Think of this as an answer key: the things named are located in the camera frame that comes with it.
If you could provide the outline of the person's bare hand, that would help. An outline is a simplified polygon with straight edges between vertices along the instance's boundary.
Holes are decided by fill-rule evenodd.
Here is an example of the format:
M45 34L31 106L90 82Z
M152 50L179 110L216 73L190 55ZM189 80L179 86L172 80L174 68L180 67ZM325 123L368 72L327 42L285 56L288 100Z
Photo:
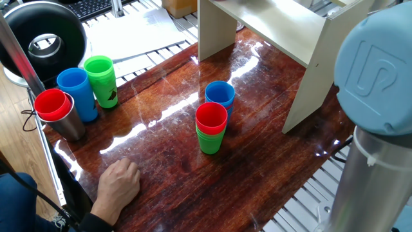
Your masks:
M100 176L97 199L91 214L114 226L121 211L139 191L140 171L137 164L128 158L118 160Z

